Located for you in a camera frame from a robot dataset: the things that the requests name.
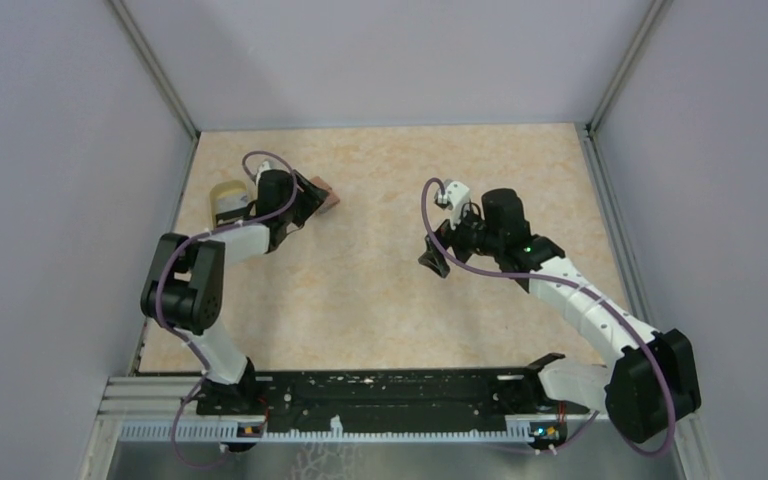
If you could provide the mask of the brown leather card holder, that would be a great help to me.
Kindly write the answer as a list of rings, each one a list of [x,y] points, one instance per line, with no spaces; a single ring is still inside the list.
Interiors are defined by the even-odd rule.
[[[317,216],[326,214],[340,203],[340,198],[335,193],[333,187],[320,176],[312,178],[311,183],[327,192],[327,197],[315,212]]]

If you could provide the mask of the beige oval card tray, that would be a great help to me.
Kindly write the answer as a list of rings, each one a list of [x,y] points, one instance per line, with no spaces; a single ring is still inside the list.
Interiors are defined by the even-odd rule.
[[[212,229],[244,222],[254,200],[248,185],[239,179],[216,184],[208,195]]]

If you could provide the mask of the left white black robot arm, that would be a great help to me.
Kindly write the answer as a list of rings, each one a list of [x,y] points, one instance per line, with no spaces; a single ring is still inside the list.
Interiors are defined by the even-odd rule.
[[[268,170],[255,176],[257,192],[226,194],[214,230],[158,241],[140,296],[142,313],[184,342],[202,364],[203,392],[220,396],[237,414],[260,399],[250,357],[220,319],[227,266],[275,251],[329,200],[329,191],[300,172]]]

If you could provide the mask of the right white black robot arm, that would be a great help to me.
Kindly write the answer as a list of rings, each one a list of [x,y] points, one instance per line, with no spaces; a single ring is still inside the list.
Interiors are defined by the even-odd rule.
[[[586,279],[566,252],[532,231],[515,190],[497,188],[478,202],[457,181],[432,178],[423,187],[426,229],[420,265],[441,278],[452,266],[514,281],[560,314],[598,353],[598,364],[562,354],[541,358],[523,385],[536,412],[574,403],[604,413],[618,433],[638,446],[665,433],[702,405],[690,339],[638,319]]]

